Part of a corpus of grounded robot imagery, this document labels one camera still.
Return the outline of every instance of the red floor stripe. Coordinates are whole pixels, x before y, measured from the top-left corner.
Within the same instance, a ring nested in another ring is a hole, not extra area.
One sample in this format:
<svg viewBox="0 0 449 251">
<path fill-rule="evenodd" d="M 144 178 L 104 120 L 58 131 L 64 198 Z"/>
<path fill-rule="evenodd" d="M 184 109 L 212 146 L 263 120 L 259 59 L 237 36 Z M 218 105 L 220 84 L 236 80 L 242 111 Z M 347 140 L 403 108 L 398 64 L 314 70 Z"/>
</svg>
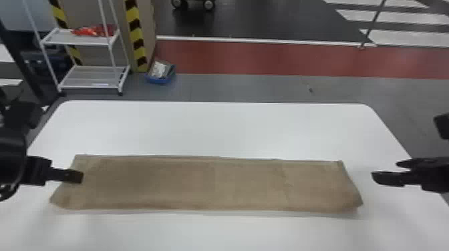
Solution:
<svg viewBox="0 0 449 251">
<path fill-rule="evenodd" d="M 449 79 L 449 49 L 158 41 L 179 73 Z"/>
</svg>

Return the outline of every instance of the white wire shelf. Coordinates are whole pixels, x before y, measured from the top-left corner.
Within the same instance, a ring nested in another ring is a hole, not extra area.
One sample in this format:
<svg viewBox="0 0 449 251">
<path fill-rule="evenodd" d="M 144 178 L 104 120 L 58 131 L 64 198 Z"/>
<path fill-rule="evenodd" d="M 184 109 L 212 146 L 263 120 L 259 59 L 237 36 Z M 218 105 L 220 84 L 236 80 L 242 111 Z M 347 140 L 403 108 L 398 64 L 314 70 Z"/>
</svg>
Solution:
<svg viewBox="0 0 449 251">
<path fill-rule="evenodd" d="M 44 45 L 91 45 L 91 46 L 112 46 L 120 35 L 117 29 L 114 35 L 109 37 L 79 36 L 70 32 L 70 29 L 55 28 L 48 33 L 41 41 Z"/>
<path fill-rule="evenodd" d="M 130 71 L 130 66 L 116 67 L 118 79 L 111 66 L 73 66 L 61 83 L 61 89 L 70 88 L 114 88 L 121 92 L 123 83 Z"/>
</svg>

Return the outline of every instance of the shelf rack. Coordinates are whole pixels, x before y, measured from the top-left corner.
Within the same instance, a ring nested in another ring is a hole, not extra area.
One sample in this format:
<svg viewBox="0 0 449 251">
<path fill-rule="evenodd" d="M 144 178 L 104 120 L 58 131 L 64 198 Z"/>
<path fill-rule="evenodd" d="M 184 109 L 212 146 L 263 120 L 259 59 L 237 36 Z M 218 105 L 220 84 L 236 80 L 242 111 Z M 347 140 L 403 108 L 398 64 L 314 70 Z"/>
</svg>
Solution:
<svg viewBox="0 0 449 251">
<path fill-rule="evenodd" d="M 56 20 L 53 20 L 55 28 L 50 31 L 43 39 L 39 36 L 39 31 L 29 10 L 27 0 L 22 0 L 23 7 L 28 16 L 28 19 L 33 28 L 34 34 L 39 42 L 39 46 L 42 50 L 45 62 L 48 65 L 50 74 L 55 82 L 58 92 L 62 92 L 63 89 L 97 89 L 97 88 L 109 88 L 117 89 L 118 95 L 123 94 L 123 84 L 130 72 L 129 58 L 126 53 L 126 48 L 124 45 L 124 40 L 120 32 L 118 25 L 118 19 L 116 11 L 112 0 L 108 0 L 109 6 L 111 8 L 112 17 L 114 19 L 114 24 L 117 27 L 114 34 L 110 36 L 108 33 L 106 17 L 104 15 L 103 0 L 98 0 L 98 7 L 100 8 L 100 15 L 102 18 L 102 25 L 106 33 L 105 37 L 89 37 L 89 36 L 79 36 L 71 33 L 70 29 L 61 29 L 58 27 Z M 120 38 L 122 43 L 124 55 L 126 58 L 126 65 L 117 66 L 114 54 L 112 53 L 112 48 Z M 97 47 L 107 47 L 110 55 L 112 66 L 86 66 L 77 65 L 74 58 L 70 55 L 71 61 L 73 62 L 73 67 L 67 72 L 65 77 L 59 82 L 57 80 L 55 71 L 51 66 L 47 51 L 45 49 L 46 45 L 63 45 L 65 50 L 68 52 L 68 45 L 78 45 L 78 46 L 97 46 Z"/>
</svg>

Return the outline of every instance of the yellow and black striped pillar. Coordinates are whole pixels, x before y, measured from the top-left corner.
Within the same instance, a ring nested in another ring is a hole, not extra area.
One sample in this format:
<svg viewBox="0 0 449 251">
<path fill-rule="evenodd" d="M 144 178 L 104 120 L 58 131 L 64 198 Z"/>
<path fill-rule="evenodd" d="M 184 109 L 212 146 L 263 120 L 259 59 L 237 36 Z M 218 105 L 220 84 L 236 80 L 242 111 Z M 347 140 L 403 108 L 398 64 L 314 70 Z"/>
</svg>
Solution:
<svg viewBox="0 0 449 251">
<path fill-rule="evenodd" d="M 146 58 L 144 36 L 140 26 L 139 9 L 137 0 L 125 0 L 126 21 L 130 27 L 130 39 L 134 50 L 134 60 L 137 63 L 137 70 L 145 72 L 148 70 L 148 60 Z"/>
<path fill-rule="evenodd" d="M 56 19 L 57 24 L 62 29 L 69 29 L 69 26 L 67 25 L 67 18 L 65 17 L 64 11 L 61 8 L 61 5 L 59 4 L 58 0 L 49 0 L 51 5 L 51 10 L 53 11 L 53 16 Z M 73 57 L 75 60 L 75 63 L 77 65 L 83 65 L 83 62 L 81 60 L 81 53 L 78 51 L 78 49 L 74 45 L 68 45 L 69 47 L 69 54 Z"/>
</svg>

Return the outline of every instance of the caster wheel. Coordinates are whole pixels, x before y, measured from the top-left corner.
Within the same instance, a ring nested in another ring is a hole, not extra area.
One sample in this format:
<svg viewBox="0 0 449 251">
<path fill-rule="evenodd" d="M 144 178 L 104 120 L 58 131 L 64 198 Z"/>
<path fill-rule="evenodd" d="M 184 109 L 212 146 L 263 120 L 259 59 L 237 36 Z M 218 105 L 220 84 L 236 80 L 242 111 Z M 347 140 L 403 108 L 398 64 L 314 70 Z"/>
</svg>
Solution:
<svg viewBox="0 0 449 251">
<path fill-rule="evenodd" d="M 206 0 L 203 5 L 207 11 L 212 11 L 215 8 L 215 0 Z"/>
<path fill-rule="evenodd" d="M 175 9 L 187 9 L 188 7 L 187 0 L 171 0 L 171 2 Z"/>
</svg>

